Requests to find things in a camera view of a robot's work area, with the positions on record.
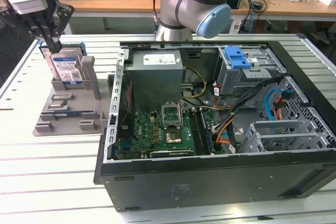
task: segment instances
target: blue drive bay latch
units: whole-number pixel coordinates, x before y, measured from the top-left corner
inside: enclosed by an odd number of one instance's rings
[[[224,53],[226,58],[230,61],[231,68],[233,69],[249,69],[252,64],[248,62],[245,54],[239,47],[225,47]]]

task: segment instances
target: green motherboard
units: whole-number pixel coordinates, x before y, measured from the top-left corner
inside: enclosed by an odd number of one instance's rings
[[[214,125],[214,115],[210,110],[204,110],[205,124],[208,129]],[[180,118],[176,110],[139,111],[134,117],[134,136],[131,139],[121,139],[119,143],[119,158],[148,158],[150,153],[157,151],[187,151],[196,155],[194,137],[195,127],[192,125],[193,112],[182,112],[178,127],[167,126],[166,122]]]

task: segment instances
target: wooden desk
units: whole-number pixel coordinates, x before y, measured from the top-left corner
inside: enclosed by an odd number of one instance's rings
[[[270,20],[319,20],[336,22],[336,6],[326,6],[315,0],[294,2],[288,0],[265,0],[266,11],[260,19]],[[152,0],[61,0],[72,5],[74,17],[152,17]],[[156,0],[156,10],[160,12],[160,0]],[[240,8],[232,10],[234,24],[239,23],[248,13],[247,0],[242,0]]]

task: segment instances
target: metal expansion slot bracket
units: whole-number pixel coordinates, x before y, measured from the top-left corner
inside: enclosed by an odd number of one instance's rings
[[[114,82],[112,87],[109,120],[106,131],[103,163],[108,163],[108,157],[112,156],[113,151],[112,145],[117,140],[119,104],[120,104],[122,77],[124,73],[124,60],[125,58],[128,58],[128,54],[129,54],[128,49],[120,49],[118,52],[117,66],[115,68]]]

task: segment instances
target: motherboard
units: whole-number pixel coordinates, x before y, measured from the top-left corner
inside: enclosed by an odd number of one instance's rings
[[[119,159],[210,154],[214,124],[211,110],[138,111],[134,135],[119,142]]]

